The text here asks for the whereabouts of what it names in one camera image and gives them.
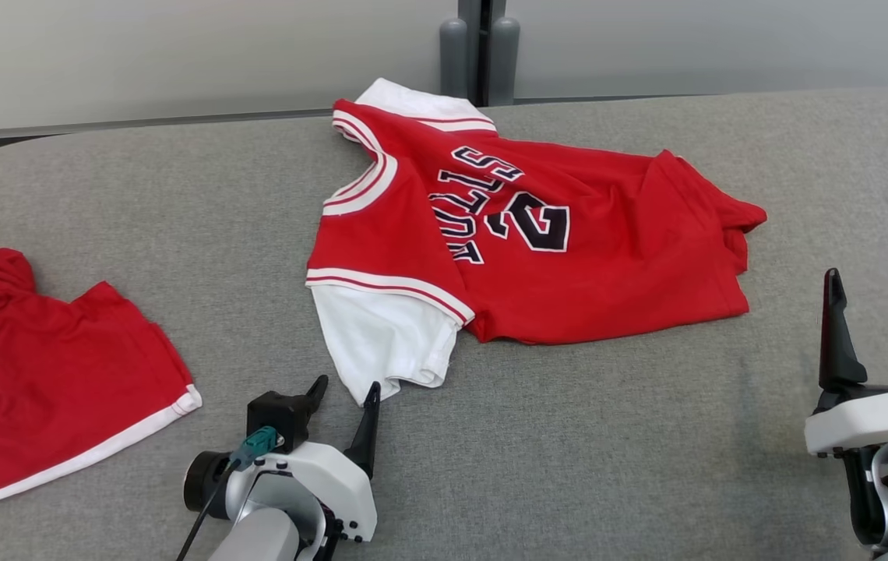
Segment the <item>gray table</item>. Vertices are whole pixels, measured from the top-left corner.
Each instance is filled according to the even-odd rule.
[[[864,559],[840,465],[804,447],[822,274],[888,383],[888,91],[489,110],[503,134],[681,153],[770,221],[752,312],[565,347],[462,333],[439,390],[384,403],[373,543],[338,559]],[[245,402],[333,374],[302,287],[320,203],[366,156],[327,118],[86,132],[0,149],[0,245],[39,290],[109,280],[162,324],[205,406],[98,465],[0,502],[0,559],[173,559],[181,477],[241,437]],[[331,384],[312,436],[360,411]],[[204,559],[226,523],[210,520]]]

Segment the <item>jersey lettering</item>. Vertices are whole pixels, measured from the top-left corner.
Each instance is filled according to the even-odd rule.
[[[437,217],[441,234],[451,238],[471,238],[475,235],[475,219],[473,217],[458,217],[440,209],[434,209],[434,216]]]
[[[437,174],[437,181],[440,182],[459,182],[462,185],[468,185],[468,187],[474,189],[483,189],[483,191],[488,192],[498,192],[499,189],[503,189],[503,182],[500,180],[493,181],[485,181],[480,180],[479,178],[473,178],[469,175],[456,174],[454,171],[441,170],[439,174]]]
[[[453,195],[451,192],[434,192],[429,196],[431,201],[447,201],[449,203],[454,203],[454,205],[461,206],[462,209],[468,210],[468,213],[477,214],[482,210],[483,206],[486,206],[486,202],[489,201],[489,196],[484,192],[472,191],[468,192],[468,195],[471,196],[471,201],[468,199],[462,199],[459,195]]]
[[[486,263],[482,259],[482,253],[479,253],[479,246],[475,245],[473,239],[464,242],[464,244],[448,244],[447,249],[451,249],[451,258],[454,258],[454,260],[466,260],[467,262],[475,263],[475,265]]]
[[[534,219],[530,209],[541,209],[541,221]],[[536,196],[521,191],[509,200],[503,212],[489,214],[486,226],[492,234],[506,239],[507,217],[511,217],[516,231],[535,252],[564,252],[569,246],[568,206],[547,206]]]
[[[469,148],[468,146],[462,146],[461,148],[454,150],[454,152],[451,153],[451,156],[459,162],[464,162],[465,164],[469,164],[469,166],[480,170],[486,170],[488,173],[496,175],[496,177],[501,178],[501,180],[504,181],[516,181],[516,178],[523,175],[523,171],[516,169],[514,164],[505,160],[500,160],[495,156],[486,156],[484,153],[479,152],[479,150]]]

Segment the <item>red fabric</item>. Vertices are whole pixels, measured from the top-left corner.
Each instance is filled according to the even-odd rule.
[[[0,488],[172,408],[191,383],[110,284],[70,303],[43,297],[24,256],[0,249]]]
[[[346,100],[334,110],[340,112],[334,124],[338,114],[347,114],[366,125],[398,170],[363,209],[324,213],[310,270],[332,267],[434,284],[474,310],[468,328],[482,341],[564,344],[748,312],[736,277],[748,266],[745,233],[766,213],[724,194],[672,153],[634,156],[512,141],[494,132],[442,132]],[[355,130],[352,125],[348,132]],[[482,155],[479,164],[455,156],[462,146]],[[380,157],[378,150],[368,152]],[[503,162],[483,164],[482,157]],[[521,174],[504,173],[504,164]],[[438,181],[441,171],[504,184],[490,192]],[[481,198],[475,191],[488,198],[477,213],[430,196],[472,202]],[[529,210],[539,233],[550,227],[544,213],[568,209],[565,246],[532,248],[509,214],[502,223],[505,238],[491,231],[487,217],[503,213],[518,192],[553,207]],[[331,202],[327,209],[347,207]],[[465,234],[464,227],[456,231],[435,210],[472,219],[474,233],[456,235]],[[480,263],[452,259],[448,244],[467,242],[474,243]]]

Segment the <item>red shorts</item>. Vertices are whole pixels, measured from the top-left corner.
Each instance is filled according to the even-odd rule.
[[[160,327],[110,284],[66,303],[0,249],[0,499],[73,473],[202,405]]]

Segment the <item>white panel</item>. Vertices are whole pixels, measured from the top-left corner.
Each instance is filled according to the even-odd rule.
[[[888,86],[888,0],[509,0],[516,98]]]
[[[438,89],[455,0],[0,0],[0,129],[328,108]]]

